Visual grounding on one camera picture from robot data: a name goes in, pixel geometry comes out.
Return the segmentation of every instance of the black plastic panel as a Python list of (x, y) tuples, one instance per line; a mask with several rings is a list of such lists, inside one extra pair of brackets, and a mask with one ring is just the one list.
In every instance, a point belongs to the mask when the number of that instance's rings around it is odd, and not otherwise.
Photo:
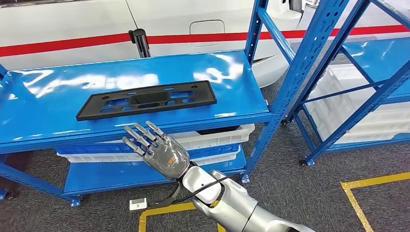
[(209, 81), (92, 94), (77, 121), (127, 116), (217, 103)]

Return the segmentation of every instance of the robot finger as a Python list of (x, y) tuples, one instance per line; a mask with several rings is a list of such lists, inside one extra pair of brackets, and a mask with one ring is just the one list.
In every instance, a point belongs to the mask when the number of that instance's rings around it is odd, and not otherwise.
[(137, 134), (137, 132), (135, 132), (129, 126), (124, 126), (124, 129), (125, 129), (126, 132), (128, 132), (128, 134), (130, 134), (132, 137), (134, 137), (137, 140), (137, 142), (141, 143), (141, 145), (143, 145), (147, 148), (149, 146), (151, 146), (151, 144), (147, 140), (145, 140), (143, 137), (141, 137), (139, 134)]
[(135, 145), (131, 140), (129, 140), (127, 137), (122, 137), (122, 141), (129, 146), (135, 153), (140, 155), (141, 157), (144, 157), (145, 152), (137, 145)]
[(150, 127), (161, 138), (165, 135), (165, 133), (163, 131), (161, 131), (161, 129), (159, 129), (157, 126), (155, 126), (154, 123), (152, 123), (150, 121), (146, 121), (145, 123), (148, 127)]
[(148, 139), (150, 139), (151, 141), (155, 142), (155, 140), (157, 140), (157, 137), (155, 137), (151, 132), (149, 132), (148, 130), (146, 130), (143, 126), (141, 126), (138, 123), (134, 123), (134, 127), (137, 128), (137, 130), (139, 130), (143, 135), (145, 135)]

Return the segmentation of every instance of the black pole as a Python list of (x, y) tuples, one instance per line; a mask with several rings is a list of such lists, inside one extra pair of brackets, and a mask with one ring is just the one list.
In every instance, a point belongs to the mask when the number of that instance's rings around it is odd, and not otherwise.
[(146, 41), (146, 33), (144, 29), (130, 30), (128, 32), (133, 44), (137, 45), (138, 52), (141, 58), (151, 57), (149, 45)]

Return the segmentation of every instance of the blue shelf surface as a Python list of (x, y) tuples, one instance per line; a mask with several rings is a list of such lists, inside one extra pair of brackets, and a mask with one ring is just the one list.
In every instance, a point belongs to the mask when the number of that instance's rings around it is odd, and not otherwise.
[[(218, 103), (78, 122), (91, 94), (208, 80)], [(147, 120), (166, 133), (266, 122), (272, 117), (244, 51), (8, 71), (0, 83), (0, 154), (118, 140)]]
[(326, 150), (326, 152), (344, 151), (344, 150), (350, 150), (350, 149), (358, 149), (358, 148), (363, 148), (363, 147), (387, 145), (387, 144), (394, 144), (394, 143), (401, 143), (401, 142), (408, 142), (408, 141), (410, 141), (410, 133), (400, 133), (389, 140), (346, 143), (346, 144), (333, 144)]
[[(410, 60), (410, 37), (344, 43), (340, 51), (373, 83), (389, 79)], [(410, 101), (410, 82), (405, 82), (384, 104)]]
[[(245, 171), (245, 164), (245, 153), (241, 147), (235, 160), (201, 167), (207, 172), (218, 170), (225, 174), (240, 174)], [(81, 195), (167, 182), (169, 180), (144, 162), (71, 163), (63, 195)]]

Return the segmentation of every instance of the black cable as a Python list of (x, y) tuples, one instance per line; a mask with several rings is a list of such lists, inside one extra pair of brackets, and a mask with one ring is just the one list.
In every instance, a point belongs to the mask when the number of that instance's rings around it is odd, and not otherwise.
[(217, 181), (214, 181), (214, 182), (212, 182), (212, 183), (209, 183), (209, 184), (203, 186), (202, 188), (200, 188), (200, 189), (194, 191), (194, 192), (191, 193), (190, 195), (188, 195), (188, 196), (186, 196), (186, 197), (183, 197), (183, 198), (181, 198), (181, 199), (178, 199), (178, 200), (173, 201), (172, 204), (183, 202), (183, 201), (185, 201), (185, 200), (187, 200), (187, 199), (189, 199), (189, 198), (195, 196), (196, 194), (198, 194), (199, 192), (203, 191), (204, 189), (209, 188), (209, 187), (211, 187), (212, 185), (215, 185), (215, 184), (217, 184), (217, 183), (219, 183), (219, 182), (221, 182), (221, 181), (223, 181), (223, 180), (226, 180), (226, 179), (228, 179), (228, 178), (230, 178), (230, 176), (226, 176), (226, 177), (221, 178), (221, 179), (219, 179), (219, 180), (217, 180)]
[(162, 200), (162, 201), (160, 201), (160, 202), (148, 203), (148, 204), (147, 204), (147, 205), (148, 205), (148, 208), (153, 207), (153, 206), (156, 206), (156, 205), (161, 204), (161, 203), (167, 204), (166, 202), (169, 202), (169, 201), (171, 200), (171, 198), (172, 198), (172, 199), (175, 199), (175, 197), (178, 195), (178, 193), (179, 193), (180, 190), (181, 190), (181, 186), (182, 186), (182, 182), (179, 182), (179, 181), (178, 181), (178, 186), (177, 186), (176, 189), (171, 193), (171, 195), (169, 195), (169, 197), (165, 198), (165, 200)]

